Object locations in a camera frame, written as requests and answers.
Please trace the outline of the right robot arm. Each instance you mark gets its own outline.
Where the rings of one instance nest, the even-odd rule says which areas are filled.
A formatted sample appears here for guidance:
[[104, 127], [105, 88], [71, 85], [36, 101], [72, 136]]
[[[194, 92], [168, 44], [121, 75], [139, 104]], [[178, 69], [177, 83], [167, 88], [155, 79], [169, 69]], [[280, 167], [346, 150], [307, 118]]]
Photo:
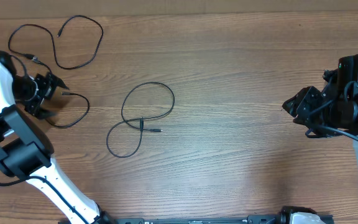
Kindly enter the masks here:
[[358, 54], [340, 58], [337, 69], [325, 70], [323, 79], [323, 90], [302, 88], [282, 108], [294, 123], [307, 127], [308, 138], [352, 139], [358, 170]]

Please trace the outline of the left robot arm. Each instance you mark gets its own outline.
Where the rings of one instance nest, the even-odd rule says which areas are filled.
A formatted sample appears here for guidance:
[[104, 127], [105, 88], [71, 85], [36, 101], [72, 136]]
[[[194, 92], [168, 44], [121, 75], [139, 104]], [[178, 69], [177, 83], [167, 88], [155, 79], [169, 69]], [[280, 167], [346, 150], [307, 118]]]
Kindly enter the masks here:
[[15, 57], [0, 50], [0, 171], [12, 182], [27, 182], [39, 189], [67, 217], [67, 223], [111, 223], [108, 214], [83, 194], [65, 175], [54, 158], [45, 133], [28, 115], [46, 119], [53, 112], [41, 107], [56, 88], [69, 95], [68, 87], [52, 72], [31, 77], [17, 75]]

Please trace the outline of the black cable separated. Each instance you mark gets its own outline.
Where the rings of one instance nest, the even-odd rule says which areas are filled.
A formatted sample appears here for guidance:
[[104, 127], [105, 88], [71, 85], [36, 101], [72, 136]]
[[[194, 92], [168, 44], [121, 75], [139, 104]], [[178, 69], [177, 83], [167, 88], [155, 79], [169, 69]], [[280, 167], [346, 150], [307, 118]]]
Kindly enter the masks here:
[[44, 31], [50, 36], [50, 40], [51, 40], [51, 43], [52, 43], [53, 58], [54, 58], [54, 61], [55, 61], [56, 65], [57, 65], [59, 68], [64, 69], [64, 70], [76, 70], [76, 69], [79, 69], [79, 68], [83, 68], [83, 67], [87, 66], [88, 64], [90, 64], [90, 63], [95, 59], [95, 57], [97, 56], [99, 47], [100, 47], [101, 42], [102, 42], [103, 37], [104, 37], [104, 29], [103, 29], [103, 26], [102, 26], [98, 21], [96, 21], [95, 19], [90, 18], [90, 17], [88, 17], [88, 16], [84, 16], [84, 15], [79, 15], [79, 14], [77, 14], [77, 15], [74, 15], [74, 16], [69, 17], [69, 18], [62, 24], [61, 28], [59, 29], [59, 31], [58, 31], [57, 34], [56, 34], [56, 37], [57, 37], [57, 38], [60, 38], [60, 37], [62, 36], [62, 34], [63, 34], [63, 31], [64, 31], [64, 29], [65, 29], [65, 26], [66, 26], [69, 22], [71, 22], [72, 20], [74, 20], [74, 19], [76, 19], [76, 18], [83, 18], [83, 19], [86, 19], [86, 20], [88, 20], [88, 21], [91, 21], [92, 23], [96, 24], [96, 25], [99, 27], [100, 31], [101, 31], [101, 33], [100, 33], [100, 38], [99, 38], [99, 40], [98, 40], [98, 43], [96, 44], [96, 47], [95, 47], [95, 50], [94, 50], [94, 53], [93, 53], [92, 57], [91, 57], [88, 61], [86, 61], [86, 62], [84, 62], [84, 63], [81, 63], [81, 64], [79, 64], [79, 65], [75, 65], [75, 66], [73, 66], [73, 67], [64, 67], [63, 65], [60, 65], [60, 63], [59, 63], [59, 61], [58, 61], [58, 57], [57, 57], [57, 50], [56, 50], [56, 45], [55, 45], [55, 38], [54, 38], [53, 34], [52, 34], [46, 27], [40, 26], [40, 25], [38, 25], [38, 24], [22, 24], [22, 25], [20, 25], [19, 27], [17, 27], [17, 28], [11, 33], [11, 35], [9, 36], [8, 41], [7, 41], [7, 47], [8, 47], [8, 49], [9, 49], [10, 52], [15, 53], [15, 54], [18, 54], [18, 55], [21, 55], [21, 56], [25, 57], [25, 58], [28, 59], [28, 60], [31, 60], [32, 62], [34, 62], [34, 63], [36, 63], [36, 64], [39, 64], [39, 65], [42, 65], [42, 66], [48, 68], [48, 66], [47, 66], [46, 64], [44, 64], [43, 62], [41, 62], [36, 55], [30, 54], [30, 53], [18, 52], [18, 51], [14, 50], [14, 49], [12, 48], [12, 40], [13, 40], [13, 38], [14, 38], [14, 36], [16, 35], [17, 32], [19, 32], [19, 31], [20, 31], [22, 28], [24, 28], [24, 27], [36, 27], [36, 28], [38, 28], [38, 29], [44, 30]]

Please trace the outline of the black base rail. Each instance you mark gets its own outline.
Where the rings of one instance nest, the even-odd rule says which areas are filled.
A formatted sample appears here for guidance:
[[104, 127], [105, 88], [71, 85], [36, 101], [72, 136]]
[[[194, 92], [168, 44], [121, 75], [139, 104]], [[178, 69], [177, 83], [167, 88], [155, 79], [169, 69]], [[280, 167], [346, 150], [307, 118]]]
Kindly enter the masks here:
[[332, 215], [318, 215], [311, 208], [283, 206], [277, 214], [253, 214], [234, 218], [168, 218], [145, 220], [143, 218], [112, 218], [102, 212], [93, 223], [97, 224], [334, 224]]

